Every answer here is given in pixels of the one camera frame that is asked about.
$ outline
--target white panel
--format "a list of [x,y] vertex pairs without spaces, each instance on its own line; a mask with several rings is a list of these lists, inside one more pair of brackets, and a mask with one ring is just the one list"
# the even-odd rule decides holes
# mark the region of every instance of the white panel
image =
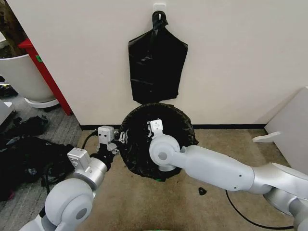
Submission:
[[308,88],[303,88],[266,126],[292,168],[308,174]]
[[[119,124],[132,100],[128,41],[150,0],[8,0],[82,125]],[[307,0],[166,0],[188,43],[179,96],[194,124],[267,123],[308,85]]]
[[3,102],[0,100],[0,125],[5,121],[5,119],[13,111],[14,106],[10,102]]

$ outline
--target small black debris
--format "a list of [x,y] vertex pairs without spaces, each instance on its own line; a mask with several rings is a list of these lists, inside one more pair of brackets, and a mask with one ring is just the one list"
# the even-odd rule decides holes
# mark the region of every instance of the small black debris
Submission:
[[199,187],[199,195],[200,196],[203,196],[203,195],[205,195],[206,193],[207,193],[207,190],[205,190],[204,188],[202,188],[202,187]]

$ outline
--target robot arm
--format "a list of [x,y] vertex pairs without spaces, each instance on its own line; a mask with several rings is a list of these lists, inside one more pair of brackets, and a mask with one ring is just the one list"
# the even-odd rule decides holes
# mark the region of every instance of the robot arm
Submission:
[[118,152],[112,143],[113,127],[99,127],[98,135],[100,152],[90,157],[84,149],[72,149],[67,156],[75,167],[74,178],[54,186],[44,209],[20,231],[74,231],[89,216],[96,191]]
[[151,159],[161,171],[180,167],[192,178],[229,191],[245,190],[264,195],[278,210],[295,217],[295,230],[308,230],[308,176],[276,163],[250,167],[206,148],[178,142],[163,134],[161,120],[150,122],[154,134]]
[[[199,146],[183,147],[163,134],[161,120],[150,122],[153,140],[150,157],[161,171],[180,167],[200,181],[217,187],[263,194],[278,210],[292,215],[297,231],[308,230],[308,176],[294,169],[269,163],[250,167],[239,161]],[[75,177],[57,184],[46,199],[45,211],[20,231],[73,231],[90,214],[95,191],[118,152],[112,143],[114,130],[98,129],[100,146],[108,152],[90,158],[87,151],[75,148],[68,154],[75,166]]]

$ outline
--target black plastic bag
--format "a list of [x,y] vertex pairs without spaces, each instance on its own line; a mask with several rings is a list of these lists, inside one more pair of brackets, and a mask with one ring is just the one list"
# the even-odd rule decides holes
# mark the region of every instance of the black plastic bag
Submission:
[[158,118],[163,121],[164,134],[173,136],[180,148],[198,144],[187,115],[173,105],[149,103],[141,105],[126,116],[119,132],[125,132],[127,139],[124,144],[119,142],[117,146],[131,172],[142,177],[165,181],[180,173],[181,169],[177,167],[172,171],[162,172],[150,157],[152,137],[149,136],[147,122]]
[[141,104],[177,97],[188,48],[165,28],[163,11],[154,12],[152,21],[152,30],[128,44],[133,99]]

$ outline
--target cable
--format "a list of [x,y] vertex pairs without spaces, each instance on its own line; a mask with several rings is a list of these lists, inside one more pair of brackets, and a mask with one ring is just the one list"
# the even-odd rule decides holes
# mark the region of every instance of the cable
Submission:
[[242,217],[244,218],[246,221],[248,221],[249,223],[255,225],[255,226],[258,226],[260,228],[264,228],[264,229],[269,229],[269,230],[291,230],[294,228],[294,226],[286,226],[286,227],[271,227],[271,226],[264,226],[264,225],[259,225],[257,223],[254,223],[253,221],[249,220],[247,217],[245,217],[236,207],[235,205],[232,203],[229,195],[228,195],[228,191],[226,190],[226,195],[227,195],[227,198],[231,204],[231,206],[234,208],[234,210]]
[[49,169],[50,169],[52,166],[53,166],[53,163],[47,164],[46,167],[45,167],[44,174],[43,174],[43,178],[44,178],[44,181],[45,181],[45,186],[46,186],[47,195],[50,193],[49,180],[48,180],[48,172],[49,172]]
[[98,135],[98,132],[97,132],[97,129],[95,129],[94,132],[92,132],[90,135],[88,135],[87,138],[85,139],[85,141],[83,142],[82,149],[85,149],[85,146],[88,142],[88,139],[90,139],[91,136],[97,136],[97,135]]

